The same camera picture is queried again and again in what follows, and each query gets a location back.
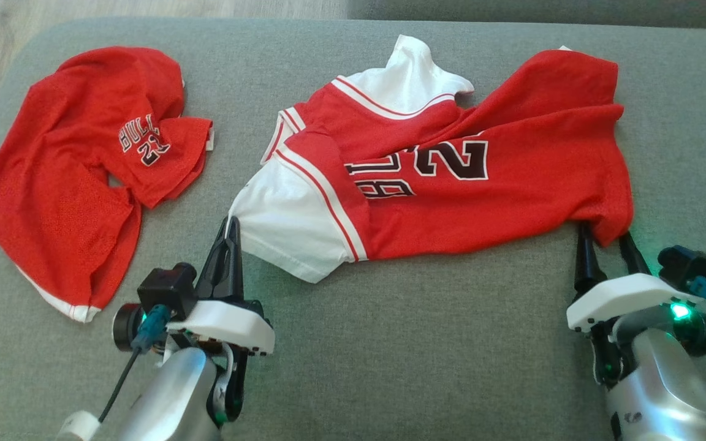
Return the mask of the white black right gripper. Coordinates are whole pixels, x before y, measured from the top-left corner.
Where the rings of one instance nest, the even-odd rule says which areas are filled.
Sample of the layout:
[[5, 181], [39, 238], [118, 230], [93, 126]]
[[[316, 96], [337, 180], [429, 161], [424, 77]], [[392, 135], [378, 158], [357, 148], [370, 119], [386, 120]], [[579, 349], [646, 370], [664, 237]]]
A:
[[583, 333], [593, 352], [592, 375], [613, 388], [636, 370], [636, 337], [659, 330], [674, 337], [687, 355], [706, 355], [704, 299], [684, 293], [652, 276], [630, 232], [618, 239], [628, 276], [606, 280], [596, 255], [596, 240], [586, 222], [577, 229], [575, 290], [567, 307], [570, 330]]

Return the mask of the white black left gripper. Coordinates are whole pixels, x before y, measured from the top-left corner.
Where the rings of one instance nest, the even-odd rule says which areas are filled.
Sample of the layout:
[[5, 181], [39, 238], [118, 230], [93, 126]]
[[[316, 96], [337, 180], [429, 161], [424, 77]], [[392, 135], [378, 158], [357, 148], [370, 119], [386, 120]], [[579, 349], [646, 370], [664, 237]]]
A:
[[196, 283], [200, 300], [190, 315], [166, 327], [173, 338], [186, 337], [208, 358], [216, 354], [208, 346], [218, 343], [224, 368], [216, 367], [216, 379], [208, 397], [208, 413], [215, 424], [235, 421], [243, 410], [248, 361], [271, 355], [275, 331], [264, 318], [260, 301], [242, 305], [221, 300], [243, 301], [243, 251], [241, 225], [237, 217], [227, 216], [218, 231]]

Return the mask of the red white basketball jersey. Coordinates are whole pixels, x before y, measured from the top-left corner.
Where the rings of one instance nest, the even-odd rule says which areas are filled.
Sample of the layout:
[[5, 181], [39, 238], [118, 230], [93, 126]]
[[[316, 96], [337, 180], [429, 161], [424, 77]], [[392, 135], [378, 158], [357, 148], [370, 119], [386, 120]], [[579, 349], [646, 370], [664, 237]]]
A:
[[634, 215], [618, 74], [552, 48], [463, 108], [473, 84], [402, 34], [384, 67], [339, 75], [278, 113], [228, 212], [243, 250], [317, 283], [342, 263], [473, 253], [566, 222], [607, 246]]

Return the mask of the red basketball shorts white hem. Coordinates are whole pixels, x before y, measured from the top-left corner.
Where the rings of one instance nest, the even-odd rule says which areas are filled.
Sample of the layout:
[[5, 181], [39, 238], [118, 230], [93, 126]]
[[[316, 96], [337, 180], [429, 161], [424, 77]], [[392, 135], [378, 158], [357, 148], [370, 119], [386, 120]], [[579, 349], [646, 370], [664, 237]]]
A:
[[0, 147], [0, 248], [67, 318], [110, 303], [143, 210], [202, 173], [213, 121], [184, 106], [180, 65], [155, 48], [95, 48], [28, 89]]

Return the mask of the grey and yellow sofa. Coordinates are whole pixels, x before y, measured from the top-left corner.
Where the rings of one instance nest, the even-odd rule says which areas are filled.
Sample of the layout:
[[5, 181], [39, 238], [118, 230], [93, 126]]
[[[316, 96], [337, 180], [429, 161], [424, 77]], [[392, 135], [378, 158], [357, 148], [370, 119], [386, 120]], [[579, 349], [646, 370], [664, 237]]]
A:
[[[129, 358], [110, 338], [118, 306], [152, 268], [204, 262], [280, 108], [383, 64], [399, 34], [428, 43], [479, 96], [544, 48], [617, 62], [635, 241], [649, 260], [675, 244], [706, 252], [706, 29], [197, 11], [70, 20], [68, 6], [0, 1], [0, 145], [31, 84], [116, 44], [175, 58], [188, 112], [213, 118], [219, 141], [186, 195], [145, 213], [125, 282], [92, 323], [45, 304], [0, 248], [0, 441], [54, 441], [72, 412], [104, 408]], [[276, 351], [249, 364], [224, 441], [610, 441], [590, 346], [565, 324], [575, 236], [565, 226], [472, 255], [355, 263], [316, 285], [245, 257]]]

